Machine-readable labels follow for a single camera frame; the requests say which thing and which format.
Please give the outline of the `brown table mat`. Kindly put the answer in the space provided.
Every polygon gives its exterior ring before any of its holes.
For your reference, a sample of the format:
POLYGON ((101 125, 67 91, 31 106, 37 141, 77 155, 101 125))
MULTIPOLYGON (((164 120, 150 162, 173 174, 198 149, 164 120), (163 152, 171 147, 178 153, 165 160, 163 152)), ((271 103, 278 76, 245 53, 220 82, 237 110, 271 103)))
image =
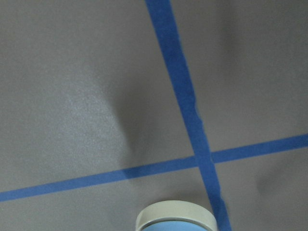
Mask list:
MULTIPOLYGON (((231 229, 307 230, 307 1, 170 4, 231 229)), ((1 230, 132 231, 207 194, 145 1, 1 1, 1 230)))

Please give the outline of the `blue and cream bell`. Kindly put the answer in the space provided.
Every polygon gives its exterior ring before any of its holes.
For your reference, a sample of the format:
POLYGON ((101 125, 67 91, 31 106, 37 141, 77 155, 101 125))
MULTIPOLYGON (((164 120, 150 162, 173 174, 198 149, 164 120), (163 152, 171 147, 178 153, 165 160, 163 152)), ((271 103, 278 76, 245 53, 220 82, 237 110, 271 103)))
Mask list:
POLYGON ((137 231, 217 231, 214 215, 195 203, 167 200, 151 204, 137 216, 137 231))

